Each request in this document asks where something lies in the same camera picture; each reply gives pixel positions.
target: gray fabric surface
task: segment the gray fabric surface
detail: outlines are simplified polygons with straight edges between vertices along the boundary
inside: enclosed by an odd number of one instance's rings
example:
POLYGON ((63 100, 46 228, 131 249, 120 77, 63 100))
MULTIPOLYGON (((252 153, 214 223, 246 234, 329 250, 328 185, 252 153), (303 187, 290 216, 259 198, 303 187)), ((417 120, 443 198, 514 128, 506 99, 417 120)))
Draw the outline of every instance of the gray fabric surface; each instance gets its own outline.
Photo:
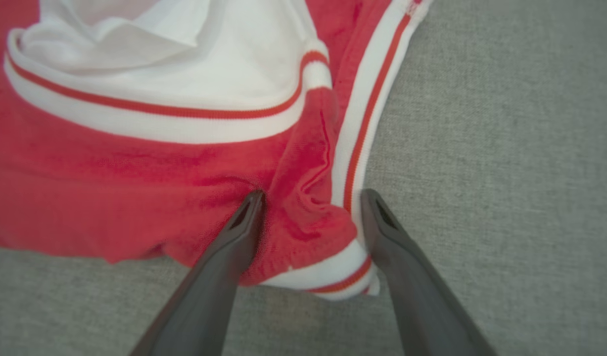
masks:
MULTIPOLYGON (((434 4, 367 185, 500 354, 607 356, 607 0, 434 4)), ((0 250, 0 355, 124 355, 186 269, 0 250)), ((384 288, 241 289, 227 355, 400 355, 384 288)))

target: red fabric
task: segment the red fabric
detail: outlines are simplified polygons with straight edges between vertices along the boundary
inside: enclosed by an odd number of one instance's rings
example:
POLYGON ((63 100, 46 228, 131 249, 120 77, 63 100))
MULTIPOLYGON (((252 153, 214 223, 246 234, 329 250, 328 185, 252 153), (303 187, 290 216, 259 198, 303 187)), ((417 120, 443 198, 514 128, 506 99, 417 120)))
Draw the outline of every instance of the red fabric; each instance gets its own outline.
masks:
POLYGON ((333 149, 372 16, 386 2, 340 3, 309 1, 336 90, 308 92, 299 122, 279 135, 189 145, 100 133, 20 99, 2 70, 4 41, 36 22, 37 0, 0 0, 0 246, 110 262, 167 254, 191 266, 260 188, 265 232, 244 284, 340 252, 356 230, 329 203, 333 149))

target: gray background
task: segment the gray background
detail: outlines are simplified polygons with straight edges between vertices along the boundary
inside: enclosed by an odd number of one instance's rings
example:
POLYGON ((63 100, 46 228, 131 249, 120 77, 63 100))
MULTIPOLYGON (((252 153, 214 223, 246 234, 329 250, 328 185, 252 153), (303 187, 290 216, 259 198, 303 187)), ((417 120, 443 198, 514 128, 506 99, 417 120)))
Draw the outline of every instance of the gray background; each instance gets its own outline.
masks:
MULTIPOLYGON (((607 356, 607 0, 437 1, 367 174, 500 354, 607 356)), ((125 355, 185 272, 0 250, 0 355, 125 355)), ((401 352, 383 283, 242 288, 224 354, 401 352)))

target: clothing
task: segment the clothing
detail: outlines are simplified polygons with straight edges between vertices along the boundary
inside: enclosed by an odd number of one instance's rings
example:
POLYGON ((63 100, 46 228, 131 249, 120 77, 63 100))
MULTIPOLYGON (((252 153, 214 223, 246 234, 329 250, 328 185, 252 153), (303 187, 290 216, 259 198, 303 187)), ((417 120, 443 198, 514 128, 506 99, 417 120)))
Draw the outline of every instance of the clothing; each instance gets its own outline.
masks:
POLYGON ((192 266, 262 189, 242 284, 376 293, 357 198, 427 7, 1 1, 0 246, 192 266))

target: red stripe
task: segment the red stripe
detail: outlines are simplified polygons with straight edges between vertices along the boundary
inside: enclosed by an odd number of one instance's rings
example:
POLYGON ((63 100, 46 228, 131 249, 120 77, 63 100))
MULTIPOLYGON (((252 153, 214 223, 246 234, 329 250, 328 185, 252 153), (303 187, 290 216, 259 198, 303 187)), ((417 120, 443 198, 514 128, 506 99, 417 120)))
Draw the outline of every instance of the red stripe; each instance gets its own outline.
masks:
POLYGON ((389 67, 391 67, 391 62, 396 54, 396 50, 398 50, 398 44, 400 43, 400 38, 405 28, 407 27, 409 21, 411 20, 411 16, 408 14, 405 15, 398 28, 396 29, 396 33, 393 35, 393 39, 391 40, 391 45, 389 47, 389 51, 387 52, 387 56, 382 63, 382 68, 380 68, 380 72, 378 72, 378 78, 376 78, 376 82, 374 83, 374 88, 372 90, 371 95, 369 96, 369 101, 367 102, 367 107, 365 108, 365 115, 363 117, 363 122, 360 126, 360 131, 358 132, 358 138, 356 140, 356 146, 354 146, 354 151, 351 154, 351 159, 349 160, 349 167, 347 171, 347 180, 345 182, 345 195, 343 197, 343 207, 351 212, 351 194, 354 188, 354 177, 356 174, 356 166, 358 164, 358 158, 360 158, 360 153, 363 150, 363 143, 365 142, 365 136, 367 135, 367 128, 369 127, 369 121, 372 118, 372 112, 374 111, 374 106, 378 101, 378 95, 380 95, 380 90, 382 89, 382 84, 384 83, 387 74, 389 73, 389 67))
POLYGON ((48 90, 52 90, 61 95, 71 97, 72 99, 87 101, 89 103, 95 103, 100 105, 112 106, 113 108, 142 111, 145 113, 152 113, 158 115, 170 115, 177 117, 201 117, 209 119, 255 119, 258 117, 267 117, 278 114, 285 111, 287 108, 292 106, 294 102, 301 95, 301 86, 303 81, 303 68, 313 61, 319 61, 325 65, 328 65, 326 57, 321 53, 313 50, 307 52, 301 59, 301 67, 299 68, 299 84, 294 94, 287 101, 271 108, 260 109, 260 110, 210 110, 210 109, 199 109, 199 108, 181 108, 177 106, 165 106, 159 104, 142 103, 139 101, 132 101, 126 99, 118 99, 116 97, 108 97, 103 95, 91 94, 89 92, 83 92, 74 90, 59 84, 48 81, 36 74, 28 72, 24 68, 21 68, 14 61, 12 61, 9 55, 9 61, 11 66, 17 72, 18 75, 24 79, 33 82, 39 86, 42 86, 48 90))
POLYGON ((369 267, 371 267, 371 265, 372 265, 372 260, 368 256, 367 259, 365 260, 365 263, 362 266, 360 266, 360 268, 356 272, 354 272, 353 275, 351 275, 350 277, 347 277, 346 279, 344 279, 340 282, 337 282, 335 284, 330 284, 329 286, 315 288, 315 289, 308 289, 308 291, 312 292, 312 293, 332 293, 332 292, 342 291, 343 289, 346 289, 349 286, 351 286, 352 284, 358 282, 358 280, 361 279, 365 275, 365 273, 367 273, 367 271, 369 270, 369 267))

